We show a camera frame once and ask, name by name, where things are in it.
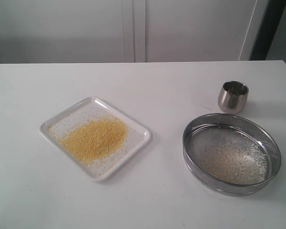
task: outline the yellow grain pile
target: yellow grain pile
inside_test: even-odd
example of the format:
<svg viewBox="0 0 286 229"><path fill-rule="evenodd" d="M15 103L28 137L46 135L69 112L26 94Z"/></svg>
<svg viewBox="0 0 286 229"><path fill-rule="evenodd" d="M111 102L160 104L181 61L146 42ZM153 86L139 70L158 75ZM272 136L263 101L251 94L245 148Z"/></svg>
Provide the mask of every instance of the yellow grain pile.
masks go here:
<svg viewBox="0 0 286 229"><path fill-rule="evenodd" d="M127 126L118 118L89 121L64 134L58 141L76 159L88 165L95 159L109 156L121 147Z"/></svg>

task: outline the metal sieve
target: metal sieve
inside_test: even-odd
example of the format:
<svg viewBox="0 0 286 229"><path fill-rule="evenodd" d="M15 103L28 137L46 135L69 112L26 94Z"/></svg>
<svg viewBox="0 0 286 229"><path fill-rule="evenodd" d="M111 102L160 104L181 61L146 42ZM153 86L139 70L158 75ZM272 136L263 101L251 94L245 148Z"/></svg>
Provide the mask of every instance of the metal sieve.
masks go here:
<svg viewBox="0 0 286 229"><path fill-rule="evenodd" d="M278 173L280 151L255 123L231 114L194 119L183 135L184 159L208 187L228 195L262 189Z"/></svg>

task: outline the stainless steel cup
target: stainless steel cup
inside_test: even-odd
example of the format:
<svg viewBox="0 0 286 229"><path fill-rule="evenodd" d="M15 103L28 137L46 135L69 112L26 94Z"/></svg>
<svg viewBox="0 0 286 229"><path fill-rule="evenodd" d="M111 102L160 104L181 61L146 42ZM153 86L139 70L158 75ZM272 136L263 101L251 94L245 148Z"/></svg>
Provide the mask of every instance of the stainless steel cup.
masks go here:
<svg viewBox="0 0 286 229"><path fill-rule="evenodd" d="M240 112L246 105L249 88L237 81L225 82L218 96L219 108L228 114Z"/></svg>

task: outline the sieve mesh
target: sieve mesh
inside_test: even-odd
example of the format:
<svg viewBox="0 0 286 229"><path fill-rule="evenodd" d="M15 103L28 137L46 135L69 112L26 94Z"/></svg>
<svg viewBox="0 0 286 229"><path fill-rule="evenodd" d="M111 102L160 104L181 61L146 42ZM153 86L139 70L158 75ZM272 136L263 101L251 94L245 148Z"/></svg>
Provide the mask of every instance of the sieve mesh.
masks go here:
<svg viewBox="0 0 286 229"><path fill-rule="evenodd" d="M226 126L207 126L185 142L189 156L204 172L233 184L267 179L268 156L254 140Z"/></svg>

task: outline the square tray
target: square tray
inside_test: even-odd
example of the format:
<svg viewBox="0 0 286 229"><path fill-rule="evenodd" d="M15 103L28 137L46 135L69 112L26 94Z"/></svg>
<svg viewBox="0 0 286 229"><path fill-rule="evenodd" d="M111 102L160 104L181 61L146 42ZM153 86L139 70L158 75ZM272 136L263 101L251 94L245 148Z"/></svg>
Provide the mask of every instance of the square tray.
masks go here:
<svg viewBox="0 0 286 229"><path fill-rule="evenodd" d="M78 124L88 120L97 120L97 117L102 116L116 117L122 120L128 130L126 139L121 147L110 154L110 158L102 159L102 161L95 160L91 162L91 165L85 166L64 149L54 136L62 136ZM151 139L151 133L145 127L96 97L86 98L49 119L41 125L40 133L54 147L75 161L91 176L93 181L101 181L109 177Z"/></svg>

